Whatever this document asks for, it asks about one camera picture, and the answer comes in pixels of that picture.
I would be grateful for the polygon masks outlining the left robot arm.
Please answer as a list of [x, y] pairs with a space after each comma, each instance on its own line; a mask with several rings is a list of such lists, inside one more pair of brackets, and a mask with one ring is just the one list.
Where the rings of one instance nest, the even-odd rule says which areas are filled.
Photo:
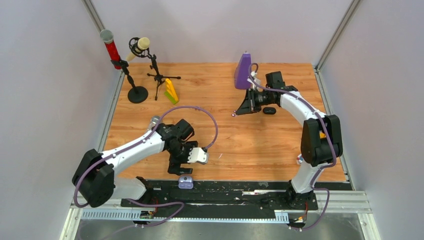
[[86, 203], [75, 199], [74, 204], [80, 208], [97, 208], [110, 199], [132, 199], [142, 207], [149, 206], [153, 193], [146, 180], [140, 176], [120, 178], [119, 174], [138, 161], [164, 151], [169, 153], [169, 174], [191, 174], [192, 168], [181, 165], [208, 161], [208, 154], [199, 143], [189, 140], [194, 134], [194, 128], [181, 119], [176, 124], [156, 124], [141, 137], [120, 147], [103, 152], [88, 150], [71, 180]]

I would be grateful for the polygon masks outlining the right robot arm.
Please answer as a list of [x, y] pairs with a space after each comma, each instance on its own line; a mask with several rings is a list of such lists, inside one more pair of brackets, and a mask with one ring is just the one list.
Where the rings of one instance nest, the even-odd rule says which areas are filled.
[[289, 181], [286, 204], [298, 209], [314, 192], [316, 180], [326, 168], [336, 164], [343, 153], [341, 123], [335, 114], [327, 115], [306, 101], [299, 90], [286, 85], [279, 71], [267, 73], [266, 86], [261, 86], [256, 72], [248, 74], [251, 87], [234, 115], [258, 113], [263, 106], [278, 105], [289, 112], [301, 125], [300, 168]]

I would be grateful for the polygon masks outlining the black earbud charging case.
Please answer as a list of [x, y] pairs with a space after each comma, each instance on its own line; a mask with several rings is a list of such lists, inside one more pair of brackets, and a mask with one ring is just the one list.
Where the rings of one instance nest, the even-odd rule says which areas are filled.
[[277, 110], [274, 107], [264, 107], [262, 112], [266, 115], [275, 115]]

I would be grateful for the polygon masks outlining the lavender oval charging case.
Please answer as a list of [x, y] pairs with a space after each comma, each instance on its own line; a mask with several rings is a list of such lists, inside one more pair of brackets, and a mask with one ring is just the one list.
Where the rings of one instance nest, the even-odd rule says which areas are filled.
[[194, 187], [194, 180], [191, 176], [181, 176], [178, 179], [178, 188], [191, 190]]

